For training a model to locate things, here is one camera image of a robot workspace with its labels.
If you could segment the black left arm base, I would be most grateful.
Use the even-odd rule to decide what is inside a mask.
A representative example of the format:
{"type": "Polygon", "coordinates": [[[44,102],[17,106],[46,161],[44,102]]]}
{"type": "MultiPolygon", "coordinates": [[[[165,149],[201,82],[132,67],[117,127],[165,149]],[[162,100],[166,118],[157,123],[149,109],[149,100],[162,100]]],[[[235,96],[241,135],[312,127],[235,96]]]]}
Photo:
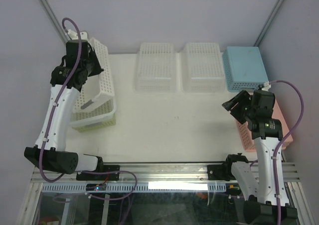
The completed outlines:
{"type": "Polygon", "coordinates": [[[84,173],[83,171],[76,171],[77,181],[99,181],[103,182],[108,178],[108,181],[118,181],[120,165],[118,164],[104,164],[103,167],[84,173]]]}

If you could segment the pink basket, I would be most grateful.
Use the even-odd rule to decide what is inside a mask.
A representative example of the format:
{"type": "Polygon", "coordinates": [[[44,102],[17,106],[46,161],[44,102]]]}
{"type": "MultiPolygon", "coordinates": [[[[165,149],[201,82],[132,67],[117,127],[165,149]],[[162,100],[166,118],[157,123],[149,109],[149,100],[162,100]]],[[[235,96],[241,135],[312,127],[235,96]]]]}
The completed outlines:
{"type": "MultiPolygon", "coordinates": [[[[274,112],[273,112],[273,118],[280,120],[282,123],[283,128],[283,136],[285,136],[290,130],[287,126],[287,123],[284,119],[284,116],[281,112],[281,109],[278,105],[278,102],[275,101],[274,105],[274,112]]],[[[255,144],[252,139],[251,131],[248,129],[248,123],[240,124],[238,121],[236,121],[237,129],[242,141],[243,148],[246,152],[255,152],[255,144]]]]}

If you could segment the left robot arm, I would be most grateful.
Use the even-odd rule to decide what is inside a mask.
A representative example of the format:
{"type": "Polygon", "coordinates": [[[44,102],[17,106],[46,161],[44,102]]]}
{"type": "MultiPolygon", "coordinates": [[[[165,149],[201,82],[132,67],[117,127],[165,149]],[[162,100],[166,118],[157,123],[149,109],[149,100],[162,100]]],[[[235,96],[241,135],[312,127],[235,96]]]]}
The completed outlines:
{"type": "Polygon", "coordinates": [[[87,171],[93,179],[104,175],[100,158],[66,151],[66,135],[73,107],[88,77],[103,72],[97,55],[87,40],[69,40],[62,62],[51,73],[50,102],[45,121],[33,147],[26,147],[25,158],[35,167],[72,174],[87,171]]]}

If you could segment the yellow-green perforated basket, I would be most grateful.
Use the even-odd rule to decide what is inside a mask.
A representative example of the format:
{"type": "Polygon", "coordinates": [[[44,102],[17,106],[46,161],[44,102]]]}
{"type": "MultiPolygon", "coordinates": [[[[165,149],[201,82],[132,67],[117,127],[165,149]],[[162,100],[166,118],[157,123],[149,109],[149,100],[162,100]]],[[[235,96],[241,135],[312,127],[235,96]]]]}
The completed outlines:
{"type": "Polygon", "coordinates": [[[80,126],[80,127],[72,126],[72,128],[78,132],[87,132],[87,131],[97,130],[97,129],[110,127],[110,126],[114,126],[114,125],[116,125],[116,116],[115,115],[113,115],[113,118],[110,120],[104,120],[102,122],[97,122],[94,124],[80,126]]]}

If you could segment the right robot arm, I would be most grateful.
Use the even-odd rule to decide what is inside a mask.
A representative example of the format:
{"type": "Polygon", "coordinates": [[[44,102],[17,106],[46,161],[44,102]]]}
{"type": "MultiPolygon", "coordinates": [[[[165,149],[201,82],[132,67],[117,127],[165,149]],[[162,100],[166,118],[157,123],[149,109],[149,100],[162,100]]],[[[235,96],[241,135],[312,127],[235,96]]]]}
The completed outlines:
{"type": "Polygon", "coordinates": [[[257,152],[259,178],[245,156],[230,154],[223,163],[225,180],[236,179],[244,196],[243,213],[249,225],[292,225],[298,211],[287,196],[281,161],[284,141],[280,120],[273,118],[275,95],[264,90],[240,91],[222,104],[240,123],[248,124],[257,152]]]}

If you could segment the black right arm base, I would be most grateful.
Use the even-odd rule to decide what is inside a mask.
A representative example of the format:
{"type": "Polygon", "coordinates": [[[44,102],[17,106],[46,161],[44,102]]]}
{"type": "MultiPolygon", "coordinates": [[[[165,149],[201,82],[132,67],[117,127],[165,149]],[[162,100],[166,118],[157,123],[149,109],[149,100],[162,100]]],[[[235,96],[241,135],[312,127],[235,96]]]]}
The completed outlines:
{"type": "Polygon", "coordinates": [[[237,154],[229,154],[227,155],[224,162],[221,164],[210,164],[207,165],[207,175],[208,180],[223,180],[223,181],[231,181],[235,180],[235,177],[231,173],[231,166],[235,162],[246,162],[248,163],[248,159],[246,156],[243,156],[242,153],[237,154]]]}

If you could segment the white perforated basket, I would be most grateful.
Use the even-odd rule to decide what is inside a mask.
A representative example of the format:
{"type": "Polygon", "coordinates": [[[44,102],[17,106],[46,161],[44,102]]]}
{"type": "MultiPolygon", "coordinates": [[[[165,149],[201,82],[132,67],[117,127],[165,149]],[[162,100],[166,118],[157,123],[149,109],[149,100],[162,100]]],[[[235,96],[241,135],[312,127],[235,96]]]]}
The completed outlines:
{"type": "Polygon", "coordinates": [[[181,86],[185,93],[221,93],[225,74],[218,43],[187,43],[180,53],[181,86]]]}
{"type": "Polygon", "coordinates": [[[94,126],[102,122],[109,122],[115,118],[117,109],[116,99],[110,99],[91,112],[77,112],[71,116],[69,125],[73,128],[94,126]]]}

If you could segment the white perforated basket top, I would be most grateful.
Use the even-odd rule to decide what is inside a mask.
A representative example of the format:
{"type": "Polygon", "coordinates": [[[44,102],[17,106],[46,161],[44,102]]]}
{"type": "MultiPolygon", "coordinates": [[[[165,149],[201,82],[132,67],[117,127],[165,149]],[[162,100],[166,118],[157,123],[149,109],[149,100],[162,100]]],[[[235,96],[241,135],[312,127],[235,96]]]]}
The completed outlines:
{"type": "Polygon", "coordinates": [[[181,86],[185,93],[221,93],[225,74],[218,43],[187,43],[180,53],[181,86]]]}

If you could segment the light blue perforated basket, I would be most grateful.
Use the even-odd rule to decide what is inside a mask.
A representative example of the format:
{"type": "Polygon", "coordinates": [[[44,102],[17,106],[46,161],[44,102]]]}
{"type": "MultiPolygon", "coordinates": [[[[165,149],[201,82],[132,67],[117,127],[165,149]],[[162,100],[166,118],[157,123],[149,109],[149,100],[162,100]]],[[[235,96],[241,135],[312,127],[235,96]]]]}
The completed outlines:
{"type": "Polygon", "coordinates": [[[228,46],[222,60],[226,86],[230,92],[251,91],[268,81],[258,47],[228,46]]]}

